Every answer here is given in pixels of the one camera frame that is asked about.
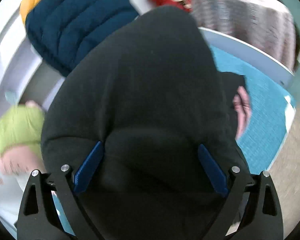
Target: beige floor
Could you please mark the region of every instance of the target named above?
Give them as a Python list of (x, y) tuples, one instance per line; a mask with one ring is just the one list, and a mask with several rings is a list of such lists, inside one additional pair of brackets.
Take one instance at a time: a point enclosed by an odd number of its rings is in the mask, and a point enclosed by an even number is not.
[(279, 196), (286, 237), (300, 221), (300, 106), (270, 173)]

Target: black fabric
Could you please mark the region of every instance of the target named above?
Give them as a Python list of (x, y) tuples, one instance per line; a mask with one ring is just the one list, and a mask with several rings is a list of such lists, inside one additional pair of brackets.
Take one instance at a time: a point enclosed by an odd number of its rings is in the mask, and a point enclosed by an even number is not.
[(75, 170), (98, 141), (105, 156), (78, 196), (105, 239), (200, 239), (223, 199), (197, 157), (248, 167), (225, 94), (192, 17), (160, 7), (116, 31), (71, 72), (46, 114), (48, 171)]
[(233, 99), (238, 95), (238, 87), (242, 86), (248, 92), (246, 82), (243, 75), (238, 75), (232, 72), (220, 72), (222, 87), (226, 96), (226, 106), (228, 107), (230, 127), (232, 137), (235, 138), (238, 128), (238, 114), (234, 109)]

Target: navy blue quilted jacket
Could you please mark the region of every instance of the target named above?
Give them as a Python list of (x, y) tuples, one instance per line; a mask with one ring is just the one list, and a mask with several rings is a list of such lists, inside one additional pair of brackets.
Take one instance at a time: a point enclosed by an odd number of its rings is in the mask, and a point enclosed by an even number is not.
[(138, 16), (129, 0), (41, 0), (26, 31), (43, 59), (67, 76), (108, 35)]

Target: silver pin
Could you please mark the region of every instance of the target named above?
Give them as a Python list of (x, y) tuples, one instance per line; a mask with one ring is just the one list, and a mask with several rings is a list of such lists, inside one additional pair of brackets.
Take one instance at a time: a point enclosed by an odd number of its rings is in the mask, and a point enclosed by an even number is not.
[(231, 170), (232, 170), (234, 173), (239, 173), (239, 172), (240, 172), (240, 168), (237, 167), (237, 166), (233, 166), (233, 167), (231, 168)]
[(270, 176), (269, 171), (263, 171), (262, 174), (263, 174), (263, 176), (265, 176), (265, 177), (269, 177), (269, 176)]
[(64, 164), (61, 166), (62, 171), (67, 171), (67, 170), (69, 170), (69, 168), (70, 168), (70, 166), (68, 164)]
[(37, 176), (39, 174), (39, 171), (38, 170), (34, 170), (34, 171), (32, 171), (32, 173), (31, 173), (31, 175), (32, 176)]

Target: blue mat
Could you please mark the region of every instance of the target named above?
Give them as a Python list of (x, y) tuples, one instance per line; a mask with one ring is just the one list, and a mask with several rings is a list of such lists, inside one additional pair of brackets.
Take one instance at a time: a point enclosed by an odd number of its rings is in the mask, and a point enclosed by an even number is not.
[(284, 97), (291, 95), (252, 65), (221, 49), (213, 46), (210, 48), (219, 71), (233, 72), (246, 77), (252, 117), (237, 143), (247, 159), (250, 172), (259, 174), (268, 169), (287, 134), (287, 101)]

